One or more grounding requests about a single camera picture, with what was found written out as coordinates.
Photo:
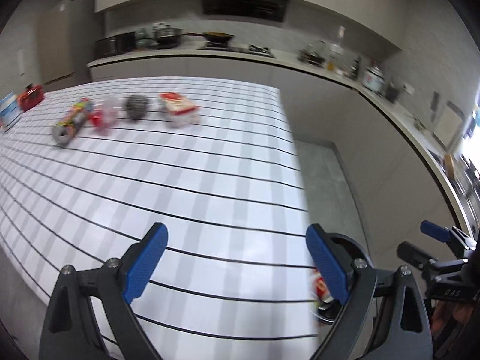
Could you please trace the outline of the gas stove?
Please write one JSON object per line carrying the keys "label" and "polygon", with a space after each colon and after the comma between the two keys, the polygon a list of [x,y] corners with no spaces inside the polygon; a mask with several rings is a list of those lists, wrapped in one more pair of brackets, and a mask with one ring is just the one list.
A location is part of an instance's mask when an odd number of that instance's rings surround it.
{"label": "gas stove", "polygon": [[255,45],[236,46],[231,44],[220,44],[214,42],[206,42],[203,46],[199,47],[200,50],[213,50],[213,51],[226,51],[239,54],[263,56],[271,59],[275,59],[275,55],[268,47],[261,47]]}

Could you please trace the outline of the red white carton box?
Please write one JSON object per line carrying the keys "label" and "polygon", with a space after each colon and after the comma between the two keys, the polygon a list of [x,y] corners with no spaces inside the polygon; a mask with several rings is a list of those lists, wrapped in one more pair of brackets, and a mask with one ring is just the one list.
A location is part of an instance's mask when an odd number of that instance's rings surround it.
{"label": "red white carton box", "polygon": [[199,107],[188,97],[176,92],[164,92],[160,93],[160,101],[168,119],[175,127],[199,122]]}

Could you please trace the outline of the red paper cup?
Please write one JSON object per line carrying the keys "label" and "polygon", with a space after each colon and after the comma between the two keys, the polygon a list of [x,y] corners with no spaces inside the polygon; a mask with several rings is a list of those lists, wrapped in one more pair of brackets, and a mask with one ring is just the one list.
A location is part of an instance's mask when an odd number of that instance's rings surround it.
{"label": "red paper cup", "polygon": [[314,269],[312,272],[312,292],[318,302],[329,304],[335,300],[318,269]]}

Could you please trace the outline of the black utensil holder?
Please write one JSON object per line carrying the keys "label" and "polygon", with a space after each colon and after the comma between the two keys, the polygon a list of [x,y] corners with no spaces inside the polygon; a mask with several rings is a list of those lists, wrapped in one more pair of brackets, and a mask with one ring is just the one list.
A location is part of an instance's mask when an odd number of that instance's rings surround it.
{"label": "black utensil holder", "polygon": [[401,85],[394,82],[394,80],[389,80],[385,85],[385,90],[383,97],[385,100],[391,103],[395,103],[400,96]]}

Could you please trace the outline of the white rice cooker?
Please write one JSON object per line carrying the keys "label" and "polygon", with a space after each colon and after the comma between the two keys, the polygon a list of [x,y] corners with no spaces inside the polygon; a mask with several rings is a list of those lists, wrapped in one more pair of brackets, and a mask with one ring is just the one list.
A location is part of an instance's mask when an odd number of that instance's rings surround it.
{"label": "white rice cooker", "polygon": [[362,85],[377,94],[383,90],[385,80],[383,72],[377,64],[366,67],[362,79]]}

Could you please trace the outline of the black trash bucket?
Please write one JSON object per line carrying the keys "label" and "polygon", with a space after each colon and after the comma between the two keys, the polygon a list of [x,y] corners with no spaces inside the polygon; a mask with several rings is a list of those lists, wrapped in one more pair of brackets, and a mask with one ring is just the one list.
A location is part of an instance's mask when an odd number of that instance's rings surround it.
{"label": "black trash bucket", "polygon": [[325,232],[316,223],[307,229],[306,245],[334,298],[329,304],[317,301],[314,314],[319,322],[332,325],[352,297],[357,272],[374,264],[358,242],[340,233]]}

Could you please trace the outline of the green ceramic teapot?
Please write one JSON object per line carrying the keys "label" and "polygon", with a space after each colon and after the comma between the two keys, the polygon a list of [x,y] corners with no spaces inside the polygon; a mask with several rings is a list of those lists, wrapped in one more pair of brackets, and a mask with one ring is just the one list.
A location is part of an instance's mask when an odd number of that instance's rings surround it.
{"label": "green ceramic teapot", "polygon": [[146,50],[151,46],[152,39],[145,28],[139,28],[135,32],[135,43],[138,50]]}

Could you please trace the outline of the black microwave oven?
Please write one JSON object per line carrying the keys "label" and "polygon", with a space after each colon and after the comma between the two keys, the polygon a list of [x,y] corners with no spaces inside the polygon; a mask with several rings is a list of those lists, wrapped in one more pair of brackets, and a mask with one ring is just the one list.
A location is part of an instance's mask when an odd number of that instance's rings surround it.
{"label": "black microwave oven", "polygon": [[136,38],[134,32],[121,33],[106,37],[95,42],[94,56],[103,59],[111,56],[122,55],[135,49]]}

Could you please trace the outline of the dark glass bottle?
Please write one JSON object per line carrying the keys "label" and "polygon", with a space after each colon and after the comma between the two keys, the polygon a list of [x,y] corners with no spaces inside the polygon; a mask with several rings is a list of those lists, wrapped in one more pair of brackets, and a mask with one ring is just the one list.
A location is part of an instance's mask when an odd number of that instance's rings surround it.
{"label": "dark glass bottle", "polygon": [[358,80],[359,74],[360,74],[360,65],[362,62],[362,57],[358,55],[353,63],[352,66],[350,67],[350,74],[349,77],[351,80]]}

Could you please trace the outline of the black cleaver knife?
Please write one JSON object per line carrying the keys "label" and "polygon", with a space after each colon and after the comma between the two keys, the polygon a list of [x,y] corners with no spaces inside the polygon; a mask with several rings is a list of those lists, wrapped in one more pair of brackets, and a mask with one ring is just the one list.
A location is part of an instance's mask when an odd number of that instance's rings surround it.
{"label": "black cleaver knife", "polygon": [[433,92],[433,97],[431,99],[430,103],[430,121],[433,123],[435,121],[435,118],[437,116],[437,112],[439,109],[439,97],[440,94],[436,91]]}

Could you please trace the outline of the white cutting board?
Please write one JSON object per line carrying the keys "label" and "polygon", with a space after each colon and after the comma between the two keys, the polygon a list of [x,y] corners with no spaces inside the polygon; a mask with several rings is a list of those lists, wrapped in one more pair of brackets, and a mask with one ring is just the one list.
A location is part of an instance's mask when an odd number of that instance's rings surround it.
{"label": "white cutting board", "polygon": [[448,151],[459,137],[464,122],[465,115],[461,109],[453,102],[447,101],[434,126],[433,137],[444,150]]}

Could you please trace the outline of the black wok with lid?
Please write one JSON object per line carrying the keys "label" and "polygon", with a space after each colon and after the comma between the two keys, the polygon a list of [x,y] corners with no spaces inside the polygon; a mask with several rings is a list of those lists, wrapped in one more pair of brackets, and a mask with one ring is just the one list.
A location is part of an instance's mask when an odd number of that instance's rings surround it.
{"label": "black wok with lid", "polygon": [[159,49],[175,48],[182,43],[183,31],[180,28],[165,26],[156,28],[153,33]]}

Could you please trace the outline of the steel wool scrubber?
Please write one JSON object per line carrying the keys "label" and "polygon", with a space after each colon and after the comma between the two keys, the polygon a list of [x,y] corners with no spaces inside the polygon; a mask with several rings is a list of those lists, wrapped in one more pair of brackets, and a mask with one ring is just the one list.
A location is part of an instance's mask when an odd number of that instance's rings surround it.
{"label": "steel wool scrubber", "polygon": [[149,111],[149,99],[141,94],[132,94],[124,100],[123,108],[128,119],[138,121]]}

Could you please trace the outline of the black frying pan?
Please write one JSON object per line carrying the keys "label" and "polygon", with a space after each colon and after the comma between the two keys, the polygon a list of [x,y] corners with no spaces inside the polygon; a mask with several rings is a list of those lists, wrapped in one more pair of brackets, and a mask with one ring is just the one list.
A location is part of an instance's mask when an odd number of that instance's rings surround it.
{"label": "black frying pan", "polygon": [[218,33],[218,32],[206,32],[206,33],[184,33],[185,36],[189,37],[200,37],[205,38],[207,42],[227,45],[234,38],[234,35],[228,33]]}

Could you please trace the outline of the black colourful drink can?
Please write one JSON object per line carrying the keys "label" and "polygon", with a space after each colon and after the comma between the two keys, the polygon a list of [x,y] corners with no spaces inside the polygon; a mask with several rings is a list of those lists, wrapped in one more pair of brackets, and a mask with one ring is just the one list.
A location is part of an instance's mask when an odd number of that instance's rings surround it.
{"label": "black colourful drink can", "polygon": [[73,104],[69,113],[52,127],[52,137],[60,147],[66,147],[84,126],[92,114],[94,105],[84,97]]}

